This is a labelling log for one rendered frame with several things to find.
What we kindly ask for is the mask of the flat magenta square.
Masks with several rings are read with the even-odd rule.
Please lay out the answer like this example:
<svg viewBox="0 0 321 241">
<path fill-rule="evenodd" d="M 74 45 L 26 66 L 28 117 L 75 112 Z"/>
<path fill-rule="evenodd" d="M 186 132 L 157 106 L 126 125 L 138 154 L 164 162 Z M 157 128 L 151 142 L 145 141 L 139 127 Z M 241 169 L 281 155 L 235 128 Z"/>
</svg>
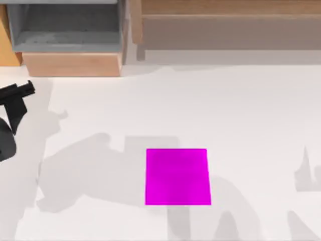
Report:
<svg viewBox="0 0 321 241">
<path fill-rule="evenodd" d="M 207 150 L 148 148 L 145 205 L 211 205 Z"/>
</svg>

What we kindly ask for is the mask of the pale wooden drawer front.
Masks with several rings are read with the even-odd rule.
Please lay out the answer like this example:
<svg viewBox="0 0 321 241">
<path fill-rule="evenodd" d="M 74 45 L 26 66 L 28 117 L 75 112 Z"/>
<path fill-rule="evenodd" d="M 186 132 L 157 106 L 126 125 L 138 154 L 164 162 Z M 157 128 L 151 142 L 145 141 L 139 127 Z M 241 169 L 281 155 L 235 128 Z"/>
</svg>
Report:
<svg viewBox="0 0 321 241">
<path fill-rule="evenodd" d="M 23 53 L 32 77 L 119 77 L 122 53 Z"/>
</svg>

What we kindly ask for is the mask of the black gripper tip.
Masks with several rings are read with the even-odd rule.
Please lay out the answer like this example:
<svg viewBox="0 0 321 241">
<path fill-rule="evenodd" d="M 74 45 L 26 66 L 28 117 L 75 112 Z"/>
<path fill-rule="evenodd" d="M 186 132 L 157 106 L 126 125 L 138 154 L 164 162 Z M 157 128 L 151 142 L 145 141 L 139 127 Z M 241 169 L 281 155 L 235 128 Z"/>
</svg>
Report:
<svg viewBox="0 0 321 241">
<path fill-rule="evenodd" d="M 8 85 L 0 88 L 0 106 L 6 110 L 8 122 L 0 117 L 0 162 L 13 157 L 17 152 L 15 135 L 24 115 L 28 112 L 24 98 L 35 93 L 31 81 L 18 86 Z"/>
</svg>

